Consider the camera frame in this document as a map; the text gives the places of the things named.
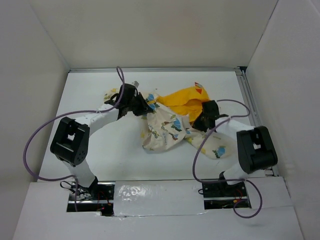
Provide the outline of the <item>dinosaur print yellow-lined jacket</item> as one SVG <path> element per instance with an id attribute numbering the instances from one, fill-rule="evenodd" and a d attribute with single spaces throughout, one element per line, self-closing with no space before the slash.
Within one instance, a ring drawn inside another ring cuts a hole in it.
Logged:
<path id="1" fill-rule="evenodd" d="M 153 113 L 142 115 L 139 121 L 141 145 L 145 150 L 165 152 L 183 141 L 199 148 L 206 133 L 192 128 L 192 123 L 201 114 L 202 103 L 210 100 L 202 85 L 195 83 L 166 96 L 155 91 L 144 92 L 142 96 L 153 109 Z M 221 159 L 234 151 L 233 140 L 214 132 L 201 153 L 210 159 Z"/>

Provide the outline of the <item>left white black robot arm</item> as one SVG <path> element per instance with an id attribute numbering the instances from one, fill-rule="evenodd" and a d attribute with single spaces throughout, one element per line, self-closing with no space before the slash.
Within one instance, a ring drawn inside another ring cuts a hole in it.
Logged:
<path id="1" fill-rule="evenodd" d="M 97 197 L 101 190 L 98 178 L 92 173 L 86 160 L 89 139 L 96 131 L 116 122 L 128 112 L 139 117 L 152 113 L 153 109 L 134 85 L 126 83 L 98 110 L 77 118 L 63 117 L 58 124 L 50 151 L 76 177 L 81 194 L 88 200 Z"/>

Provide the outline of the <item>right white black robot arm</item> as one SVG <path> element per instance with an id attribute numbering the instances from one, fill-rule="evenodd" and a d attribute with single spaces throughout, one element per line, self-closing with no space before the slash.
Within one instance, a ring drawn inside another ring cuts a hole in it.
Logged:
<path id="1" fill-rule="evenodd" d="M 221 114 L 218 102 L 234 102 L 246 108 L 246 115 Z M 251 114 L 249 107 L 233 99 L 210 100 L 203 102 L 202 112 L 193 123 L 197 130 L 209 130 L 199 145 L 192 164 L 192 175 L 196 181 L 203 184 L 218 184 L 218 190 L 223 196 L 230 196 L 236 189 L 236 184 L 248 182 L 248 176 L 259 170 L 265 170 L 278 164 L 278 156 L 266 126 L 243 124 L 236 118 L 245 118 Z M 196 176 L 196 163 L 206 141 L 213 133 L 228 136 L 236 141 L 237 162 L 220 173 L 219 178 L 204 181 Z"/>

